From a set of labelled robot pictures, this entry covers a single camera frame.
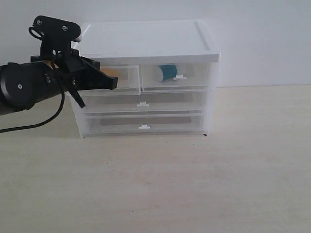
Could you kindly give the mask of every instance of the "white wall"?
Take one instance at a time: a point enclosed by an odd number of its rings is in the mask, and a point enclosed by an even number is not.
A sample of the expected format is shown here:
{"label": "white wall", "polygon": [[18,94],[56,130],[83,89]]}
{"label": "white wall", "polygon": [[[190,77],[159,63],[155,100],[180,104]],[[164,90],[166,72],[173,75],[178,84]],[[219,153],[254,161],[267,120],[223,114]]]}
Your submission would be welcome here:
{"label": "white wall", "polygon": [[2,0],[0,64],[28,62],[37,15],[69,21],[205,18],[222,52],[218,86],[311,83],[308,0]]}

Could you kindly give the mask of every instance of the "white top lid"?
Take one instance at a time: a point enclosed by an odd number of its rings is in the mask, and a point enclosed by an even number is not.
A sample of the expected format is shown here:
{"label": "white top lid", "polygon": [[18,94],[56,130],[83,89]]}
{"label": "white top lid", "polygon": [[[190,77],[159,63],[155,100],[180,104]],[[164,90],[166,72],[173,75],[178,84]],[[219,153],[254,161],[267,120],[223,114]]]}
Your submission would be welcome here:
{"label": "white top lid", "polygon": [[203,20],[88,22],[82,56],[109,65],[217,62],[220,52]]}

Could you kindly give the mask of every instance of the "black cable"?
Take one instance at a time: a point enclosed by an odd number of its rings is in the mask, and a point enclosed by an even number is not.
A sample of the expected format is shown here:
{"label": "black cable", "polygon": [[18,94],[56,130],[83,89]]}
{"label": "black cable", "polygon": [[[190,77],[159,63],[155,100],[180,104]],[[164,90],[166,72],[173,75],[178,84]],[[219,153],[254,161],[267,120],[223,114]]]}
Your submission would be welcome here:
{"label": "black cable", "polygon": [[59,105],[59,108],[57,110],[57,112],[52,116],[50,117],[49,119],[41,122],[41,123],[38,123],[38,124],[35,124],[35,125],[28,125],[28,126],[20,126],[20,127],[13,127],[13,128],[8,128],[8,129],[3,129],[3,130],[0,130],[0,133],[7,133],[7,132],[12,132],[12,131],[19,131],[19,130],[28,130],[28,129],[33,129],[33,128],[38,128],[40,126],[43,126],[43,125],[46,125],[48,123],[50,123],[52,120],[54,120],[55,118],[58,117],[58,115],[61,113],[61,111],[63,110],[63,107],[64,107],[64,103],[65,103],[65,90],[62,86],[62,83],[61,83],[61,78],[56,70],[56,67],[55,67],[55,56],[53,57],[52,61],[51,61],[51,64],[52,64],[52,69],[53,69],[53,72],[55,74],[55,77],[56,77],[56,80],[57,80],[57,83],[59,85],[59,89],[61,91],[61,101],[60,101],[60,105]]}

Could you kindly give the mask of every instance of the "screw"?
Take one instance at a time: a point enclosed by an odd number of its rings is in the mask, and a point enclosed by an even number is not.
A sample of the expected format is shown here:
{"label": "screw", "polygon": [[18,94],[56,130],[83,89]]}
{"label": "screw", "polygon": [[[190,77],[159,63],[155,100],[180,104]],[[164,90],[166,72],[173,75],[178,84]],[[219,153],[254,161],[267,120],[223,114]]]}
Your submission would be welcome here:
{"label": "screw", "polygon": [[45,78],[47,80],[47,83],[51,84],[52,83],[51,77],[48,74],[45,74],[44,76],[45,76]]}

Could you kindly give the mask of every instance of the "orange object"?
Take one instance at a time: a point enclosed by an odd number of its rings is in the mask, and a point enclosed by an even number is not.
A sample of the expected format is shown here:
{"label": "orange object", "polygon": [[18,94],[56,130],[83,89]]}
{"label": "orange object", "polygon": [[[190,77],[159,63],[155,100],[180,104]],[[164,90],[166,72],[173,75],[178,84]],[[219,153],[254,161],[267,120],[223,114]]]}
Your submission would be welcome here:
{"label": "orange object", "polygon": [[101,72],[105,73],[108,76],[119,77],[120,73],[116,69],[101,68]]}

